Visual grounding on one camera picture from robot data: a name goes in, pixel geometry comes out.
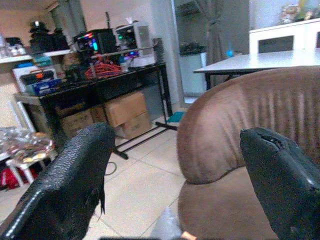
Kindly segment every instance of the white cabinet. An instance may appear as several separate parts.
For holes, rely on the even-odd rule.
[[[250,54],[320,47],[320,18],[250,31]]]
[[[199,97],[206,92],[204,74],[194,74],[193,71],[206,66],[206,53],[180,56],[182,88],[185,97]]]

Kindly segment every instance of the table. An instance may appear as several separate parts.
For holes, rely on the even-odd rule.
[[[156,74],[157,81],[150,81],[149,77],[146,77],[148,76],[148,74]],[[14,98],[18,102],[18,104],[23,105],[23,108],[27,112],[32,122],[31,124],[35,126],[35,130],[38,132],[50,134],[54,139],[59,151],[63,149],[63,146],[68,138],[63,131],[61,125],[61,117],[57,115],[55,110],[55,106],[57,105],[57,103],[61,101],[68,101],[69,99],[84,98],[87,102],[87,108],[90,108],[93,106],[102,105],[108,100],[122,96],[132,91],[138,91],[146,86],[151,85],[159,86],[162,112],[164,115],[165,123],[156,122],[155,124],[157,127],[152,128],[146,133],[149,133],[159,127],[164,128],[164,130],[159,131],[155,135],[146,138],[145,140],[123,150],[122,152],[118,151],[117,149],[140,136],[128,140],[121,145],[118,145],[114,152],[121,157],[128,159],[128,156],[124,154],[128,150],[149,140],[152,137],[155,137],[158,134],[161,134],[168,129],[177,130],[176,126],[168,125],[166,119],[166,116],[172,116],[173,112],[165,63],[159,63],[153,66],[144,67],[113,77],[86,81],[85,84],[74,86],[44,96],[30,96],[26,93],[15,93]]]
[[[22,163],[22,162],[16,161],[15,159],[9,159],[5,162],[5,164],[10,168],[14,177],[18,181],[19,186],[22,187],[24,185],[24,181],[22,180],[17,168],[21,169],[24,172],[24,175],[25,175],[27,181],[29,182],[29,184],[32,184],[35,179],[31,173],[29,167],[31,165],[39,162],[40,166],[42,167],[42,170],[44,170],[44,169],[46,169],[46,165],[43,162],[43,160],[49,157],[52,162],[57,157],[57,155],[58,155],[57,152],[55,150],[52,150],[48,154],[46,154],[44,158],[39,159],[37,161]]]
[[[233,75],[298,66],[320,66],[320,48],[237,55],[193,72],[205,74],[206,88],[209,90],[212,75],[229,75],[229,80]]]

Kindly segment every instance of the desk leg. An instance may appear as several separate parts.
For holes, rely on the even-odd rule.
[[[67,142],[68,138],[62,128],[60,117],[56,113],[54,106],[50,104],[44,104],[43,110],[45,114],[45,118],[47,121],[47,126],[49,127],[50,134],[52,135],[55,144],[57,146],[58,152],[62,152],[64,149],[64,145]]]
[[[158,126],[158,127],[162,127],[162,128],[178,131],[178,127],[177,126],[171,126],[169,124],[165,124],[165,123],[162,123],[162,122],[156,121],[155,125]]]
[[[224,81],[227,82],[227,81],[231,80],[233,77],[234,77],[234,75],[233,75],[233,74],[230,74],[230,75],[226,78],[226,80],[224,80]]]
[[[23,172],[29,184],[31,185],[35,181],[35,179],[34,179],[34,176],[32,176],[30,169],[27,167],[26,169],[23,170]]]
[[[169,91],[167,70],[166,70],[166,66],[161,66],[159,68],[160,68],[161,77],[162,77],[163,91],[164,91],[163,95],[164,95],[166,110],[168,113],[168,117],[171,117],[173,115],[173,112],[172,112],[172,106],[171,106],[171,97],[170,97],[170,91]]]
[[[22,187],[24,185],[24,181],[22,180],[18,170],[14,166],[9,166],[9,168],[18,181],[19,186]]]
[[[20,109],[20,112],[23,116],[23,119],[26,123],[28,130],[31,131],[32,133],[35,133],[36,132],[35,126],[33,125],[32,121],[30,120],[30,117],[26,111],[26,108],[25,108],[23,102],[18,101],[16,104],[18,105],[18,107]]]
[[[113,152],[114,152],[114,154],[118,155],[119,157],[123,158],[124,160],[128,160],[128,159],[129,159],[128,154],[126,154],[126,153],[123,152],[123,151],[119,151],[119,150],[117,149],[117,147],[115,147],[115,148],[113,149]]]
[[[211,89],[211,77],[209,73],[205,73],[206,90]]]

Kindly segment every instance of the white floor tile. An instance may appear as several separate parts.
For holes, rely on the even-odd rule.
[[[170,205],[172,212],[178,218],[178,198]]]
[[[153,229],[154,229],[155,226],[156,226],[156,223],[157,223],[157,221],[155,221],[154,223],[152,223],[152,225],[141,235],[141,237],[144,237],[144,238],[150,237]]]
[[[175,216],[176,216],[177,219],[178,219],[178,199],[176,199],[176,200],[170,205],[170,208],[171,208],[172,212],[175,214]],[[156,220],[154,221],[154,223],[152,223],[152,225],[142,234],[142,237],[146,237],[146,238],[147,238],[147,237],[150,237],[153,229],[154,229],[155,226],[156,226],[157,220],[158,220],[158,219],[156,219]]]
[[[105,183],[103,221],[122,236],[140,236],[178,197],[184,181],[137,162]]]
[[[19,199],[22,197],[28,187],[29,185],[25,184],[22,187],[17,187],[8,191],[0,191],[0,221],[5,220],[15,209]]]
[[[176,138],[171,138],[148,155],[141,159],[142,162],[183,177],[178,157]]]
[[[114,162],[116,164],[116,170],[115,170],[115,165],[112,163],[108,163],[107,167],[106,167],[106,171],[105,174],[110,174],[112,173],[114,170],[115,172],[111,175],[107,175],[104,176],[104,181],[109,181],[110,179],[114,178],[115,176],[117,176],[118,174],[122,173],[124,170],[126,170],[127,168],[129,168],[132,164],[134,164],[137,160],[134,159],[133,157],[130,157],[128,160],[123,159],[122,157],[112,153],[111,157],[109,159],[109,163],[110,162]]]
[[[158,148],[160,145],[164,144],[170,139],[174,139],[177,136],[177,132],[174,130],[167,130],[160,135],[150,139],[149,141],[135,147],[134,149],[128,151],[129,157],[140,160],[145,155],[151,153],[153,150]]]
[[[101,237],[119,237],[110,227],[105,225],[98,217],[93,215],[89,224],[88,232],[83,240],[98,240]]]

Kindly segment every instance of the plastic bag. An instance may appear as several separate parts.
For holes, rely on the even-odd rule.
[[[0,128],[0,151],[19,163],[42,160],[55,148],[47,134],[16,127]]]
[[[37,178],[38,174],[36,173],[36,171],[34,169],[30,169],[30,171],[33,177]],[[22,181],[24,183],[27,183],[28,180],[26,179],[24,172],[18,169],[18,173],[20,174]],[[9,189],[15,189],[19,187],[18,180],[9,168],[4,169],[0,173],[0,185],[1,187],[7,187]]]
[[[180,238],[182,233],[179,220],[172,212],[171,208],[167,206],[162,212],[160,218],[156,221],[150,237],[161,240],[172,240]]]

